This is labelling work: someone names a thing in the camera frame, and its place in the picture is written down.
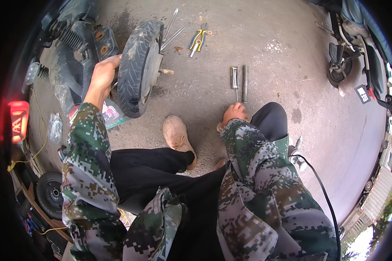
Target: hand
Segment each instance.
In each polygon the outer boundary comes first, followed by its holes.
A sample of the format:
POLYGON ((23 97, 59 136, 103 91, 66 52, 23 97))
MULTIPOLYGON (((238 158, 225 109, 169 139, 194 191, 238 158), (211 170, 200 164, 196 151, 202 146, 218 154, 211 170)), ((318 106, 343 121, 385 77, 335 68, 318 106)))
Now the hand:
POLYGON ((248 116, 244 112, 245 107, 241 105, 241 103, 237 102, 233 105, 230 105, 228 109, 224 113, 224 118, 222 120, 222 128, 231 120, 231 119, 246 119, 248 116))
POLYGON ((96 63, 84 103, 89 102, 102 110, 103 102, 109 95, 115 77, 115 69, 119 66, 121 58, 122 55, 120 54, 96 63))

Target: black pants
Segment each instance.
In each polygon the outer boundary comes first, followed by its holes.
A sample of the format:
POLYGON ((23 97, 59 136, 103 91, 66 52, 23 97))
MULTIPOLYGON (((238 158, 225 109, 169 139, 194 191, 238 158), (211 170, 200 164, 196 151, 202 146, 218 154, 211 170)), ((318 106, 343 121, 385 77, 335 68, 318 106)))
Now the black pants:
MULTIPOLYGON (((251 119, 269 141, 287 135, 287 115, 275 102, 267 103, 251 119)), ((159 187, 184 195, 189 222, 180 227, 168 260, 223 260, 216 236, 218 197, 225 167, 200 177, 176 175, 194 160, 192 152, 170 148, 120 149, 112 152, 110 167, 119 193, 119 207, 139 214, 159 187)))

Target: person's left hand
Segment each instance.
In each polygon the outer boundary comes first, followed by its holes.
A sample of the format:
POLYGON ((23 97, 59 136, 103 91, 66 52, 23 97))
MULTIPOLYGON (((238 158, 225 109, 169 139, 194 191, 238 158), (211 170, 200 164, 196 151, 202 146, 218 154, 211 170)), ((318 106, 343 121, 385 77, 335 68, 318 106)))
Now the person's left hand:
POLYGON ((115 69, 119 66, 121 58, 122 55, 119 54, 96 63, 83 103, 89 102, 100 110, 103 108, 103 102, 109 95, 115 77, 115 69))

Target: camouflage sleeve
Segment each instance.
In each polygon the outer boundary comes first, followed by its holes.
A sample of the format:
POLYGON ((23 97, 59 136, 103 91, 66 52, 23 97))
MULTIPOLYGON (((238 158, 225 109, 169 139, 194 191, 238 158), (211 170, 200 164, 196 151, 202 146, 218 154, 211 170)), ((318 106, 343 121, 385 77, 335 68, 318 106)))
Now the camouflage sleeve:
POLYGON ((241 119, 230 120, 221 137, 244 205, 279 234, 271 257, 326 252, 335 260, 334 227, 287 159, 288 137, 269 142, 241 119))
POLYGON ((63 222, 76 260, 121 260, 126 229, 110 171, 110 144, 101 112, 83 104, 68 133, 63 162, 63 222))

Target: camouflage jacket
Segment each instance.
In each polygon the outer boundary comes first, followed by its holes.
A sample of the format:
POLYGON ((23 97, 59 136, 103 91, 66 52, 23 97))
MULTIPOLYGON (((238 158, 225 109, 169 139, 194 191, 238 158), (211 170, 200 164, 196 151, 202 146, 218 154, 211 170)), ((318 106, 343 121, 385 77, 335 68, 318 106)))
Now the camouflage jacket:
MULTIPOLYGON (((223 128, 227 171, 217 235, 226 260, 335 260, 335 232, 287 160, 287 137, 267 141, 250 123, 223 128)), ((104 119, 83 104, 68 134, 63 163, 63 222, 77 260, 166 260, 186 205, 160 190, 127 232, 110 171, 104 119)))

